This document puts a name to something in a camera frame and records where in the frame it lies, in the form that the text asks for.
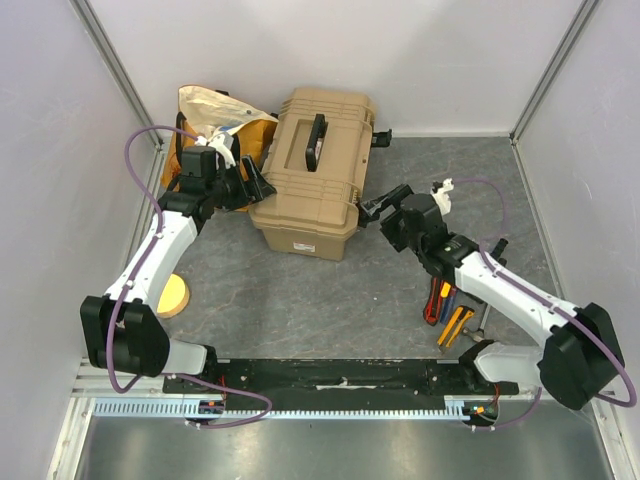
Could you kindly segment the steel claw hammer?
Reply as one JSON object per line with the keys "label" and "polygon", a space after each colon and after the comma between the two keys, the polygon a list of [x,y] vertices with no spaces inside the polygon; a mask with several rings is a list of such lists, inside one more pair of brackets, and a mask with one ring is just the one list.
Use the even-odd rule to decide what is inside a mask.
{"label": "steel claw hammer", "polygon": [[485,327],[491,311],[491,306],[486,304],[484,306],[483,314],[478,327],[475,330],[471,330],[468,327],[463,328],[463,335],[471,339],[475,343],[480,343],[485,340]]}

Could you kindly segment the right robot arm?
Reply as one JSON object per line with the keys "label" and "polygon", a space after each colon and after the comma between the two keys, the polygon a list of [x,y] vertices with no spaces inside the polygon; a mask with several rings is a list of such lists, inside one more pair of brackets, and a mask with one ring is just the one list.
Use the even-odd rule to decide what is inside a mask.
{"label": "right robot arm", "polygon": [[541,290],[502,265],[498,254],[451,232],[444,217],[453,188],[452,179],[428,193],[401,184],[359,203],[358,211],[360,226],[379,222],[396,251],[410,250],[431,277],[491,306],[535,341],[530,347],[484,343],[458,368],[460,386],[477,394],[498,382],[536,385],[572,410],[594,398],[635,406],[637,391],[610,314],[596,303],[579,307]]}

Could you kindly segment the yellow handled pliers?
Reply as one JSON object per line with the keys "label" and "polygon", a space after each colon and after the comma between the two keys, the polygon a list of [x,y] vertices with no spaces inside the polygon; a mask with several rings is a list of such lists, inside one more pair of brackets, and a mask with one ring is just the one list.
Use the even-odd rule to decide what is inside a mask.
{"label": "yellow handled pliers", "polygon": [[443,282],[441,283],[441,288],[440,288],[439,296],[440,296],[442,299],[447,299],[447,298],[449,297],[449,295],[450,295],[450,292],[451,292],[451,285],[450,285],[448,282],[443,281]]}

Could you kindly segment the red black pliers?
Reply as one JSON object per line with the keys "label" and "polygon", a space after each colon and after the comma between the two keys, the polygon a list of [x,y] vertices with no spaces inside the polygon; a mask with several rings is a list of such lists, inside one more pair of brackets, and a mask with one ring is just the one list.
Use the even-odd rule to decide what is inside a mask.
{"label": "red black pliers", "polygon": [[423,308],[423,318],[430,326],[438,324],[442,309],[442,280],[439,277],[432,277],[430,283],[429,296]]}

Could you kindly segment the tan plastic toolbox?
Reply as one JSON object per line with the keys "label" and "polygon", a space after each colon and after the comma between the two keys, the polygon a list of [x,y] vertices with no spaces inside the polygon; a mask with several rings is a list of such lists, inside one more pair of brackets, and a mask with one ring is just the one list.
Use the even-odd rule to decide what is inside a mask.
{"label": "tan plastic toolbox", "polygon": [[299,87],[283,102],[262,167],[276,192],[249,209],[272,250],[343,259],[358,228],[375,118],[364,93]]}

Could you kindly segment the blue red screwdriver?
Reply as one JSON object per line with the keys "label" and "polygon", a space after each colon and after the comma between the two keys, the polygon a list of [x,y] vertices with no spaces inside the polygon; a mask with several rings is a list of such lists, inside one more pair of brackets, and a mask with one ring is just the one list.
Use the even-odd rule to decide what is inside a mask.
{"label": "blue red screwdriver", "polygon": [[455,305],[455,298],[457,295],[457,289],[455,287],[451,287],[447,297],[443,301],[441,315],[439,317],[439,322],[445,324],[448,318],[451,315],[451,311]]}

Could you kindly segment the yellow black utility knife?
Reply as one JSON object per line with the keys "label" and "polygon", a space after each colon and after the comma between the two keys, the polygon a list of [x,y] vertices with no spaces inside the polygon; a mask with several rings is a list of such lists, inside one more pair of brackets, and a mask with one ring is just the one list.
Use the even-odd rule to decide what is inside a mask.
{"label": "yellow black utility knife", "polygon": [[467,321],[475,314],[475,310],[468,306],[458,306],[451,315],[443,332],[440,334],[437,345],[441,351],[449,349],[456,338],[461,334]]}

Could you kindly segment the black rubber mallet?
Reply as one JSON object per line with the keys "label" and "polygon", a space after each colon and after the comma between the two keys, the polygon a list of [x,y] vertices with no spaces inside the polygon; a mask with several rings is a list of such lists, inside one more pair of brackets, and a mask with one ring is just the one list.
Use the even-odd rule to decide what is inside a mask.
{"label": "black rubber mallet", "polygon": [[506,238],[500,238],[491,251],[491,257],[494,258],[496,261],[499,261],[507,245],[508,245],[508,240]]}

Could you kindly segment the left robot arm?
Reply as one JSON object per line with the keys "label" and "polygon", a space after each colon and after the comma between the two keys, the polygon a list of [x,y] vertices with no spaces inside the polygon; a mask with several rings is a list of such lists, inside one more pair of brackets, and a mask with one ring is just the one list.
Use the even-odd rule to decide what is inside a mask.
{"label": "left robot arm", "polygon": [[218,210],[256,204],[276,190],[252,157],[225,147],[192,146],[182,154],[176,189],[154,201],[148,234],[118,279],[80,306],[89,362],[109,375],[136,378],[185,374],[196,391],[210,392],[220,369],[211,348],[170,339],[158,319],[165,286],[179,259]]}

